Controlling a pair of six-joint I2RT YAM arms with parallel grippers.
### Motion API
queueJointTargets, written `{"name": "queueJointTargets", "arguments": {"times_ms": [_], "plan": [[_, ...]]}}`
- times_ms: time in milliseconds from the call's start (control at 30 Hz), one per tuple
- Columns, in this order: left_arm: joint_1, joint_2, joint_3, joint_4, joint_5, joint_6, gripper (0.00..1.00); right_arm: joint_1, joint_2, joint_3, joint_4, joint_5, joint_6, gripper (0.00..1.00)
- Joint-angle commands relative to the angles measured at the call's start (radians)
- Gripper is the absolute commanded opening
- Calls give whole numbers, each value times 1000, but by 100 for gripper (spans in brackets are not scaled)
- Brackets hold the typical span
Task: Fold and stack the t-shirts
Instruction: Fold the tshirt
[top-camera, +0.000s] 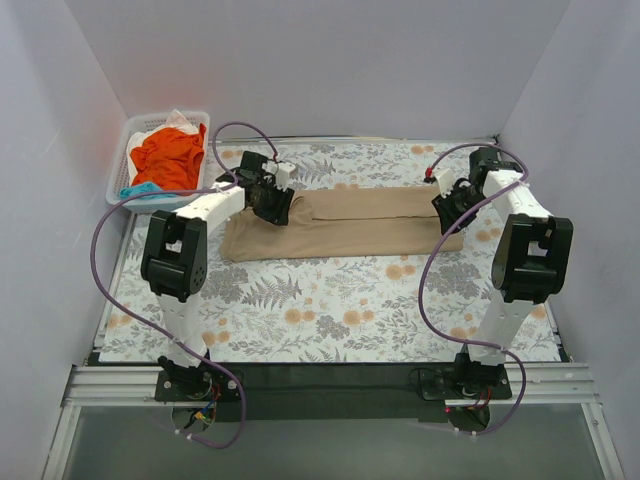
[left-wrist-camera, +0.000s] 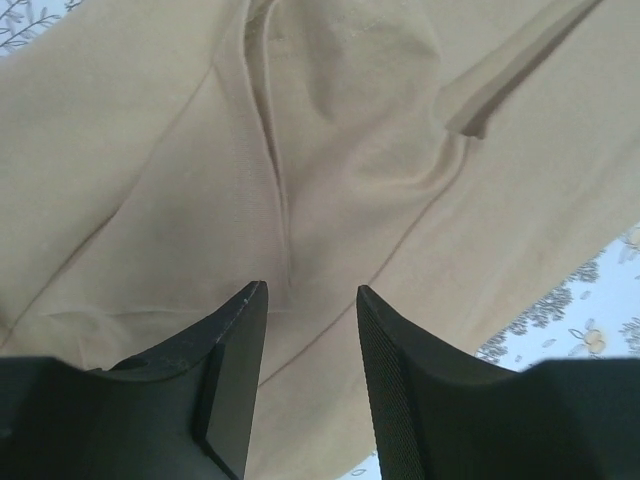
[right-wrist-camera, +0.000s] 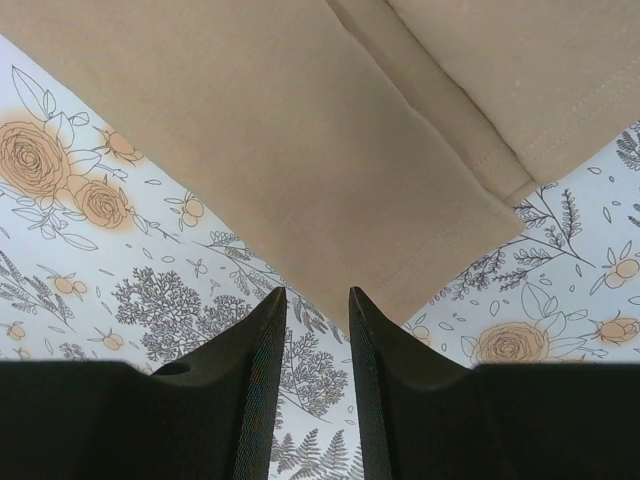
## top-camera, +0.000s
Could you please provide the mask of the beige t shirt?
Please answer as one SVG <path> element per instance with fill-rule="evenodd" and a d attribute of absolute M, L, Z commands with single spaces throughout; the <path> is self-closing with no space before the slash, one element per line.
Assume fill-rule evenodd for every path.
<path fill-rule="evenodd" d="M 247 209 L 227 223 L 219 252 L 233 262 L 428 254 L 441 239 L 435 186 L 302 190 L 289 223 Z"/>

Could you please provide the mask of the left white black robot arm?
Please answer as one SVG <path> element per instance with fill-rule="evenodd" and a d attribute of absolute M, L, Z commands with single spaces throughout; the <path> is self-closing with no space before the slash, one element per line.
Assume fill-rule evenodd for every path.
<path fill-rule="evenodd" d="M 297 167 L 245 151 L 240 165 L 216 178 L 214 191 L 171 212 L 151 215 L 141 275 L 148 282 L 171 334 L 168 353 L 158 358 L 166 385 L 194 400 L 208 398 L 217 383 L 199 359 L 208 348 L 199 326 L 200 290 L 207 279 L 208 239 L 236 213 L 250 208 L 272 226 L 285 226 Z"/>

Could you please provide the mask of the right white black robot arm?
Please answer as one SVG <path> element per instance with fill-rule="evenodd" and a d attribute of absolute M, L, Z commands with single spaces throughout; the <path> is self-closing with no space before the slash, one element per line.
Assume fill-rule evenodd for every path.
<path fill-rule="evenodd" d="M 515 155 L 489 144 L 467 147 L 467 176 L 455 178 L 431 165 L 424 180 L 440 190 L 432 204 L 445 236 L 469 226 L 486 205 L 498 212 L 504 228 L 491 265 L 494 291 L 477 332 L 454 361 L 419 379 L 427 399 L 508 399 L 506 351 L 534 308 L 562 289 L 574 226 L 541 206 L 525 182 L 527 168 Z"/>

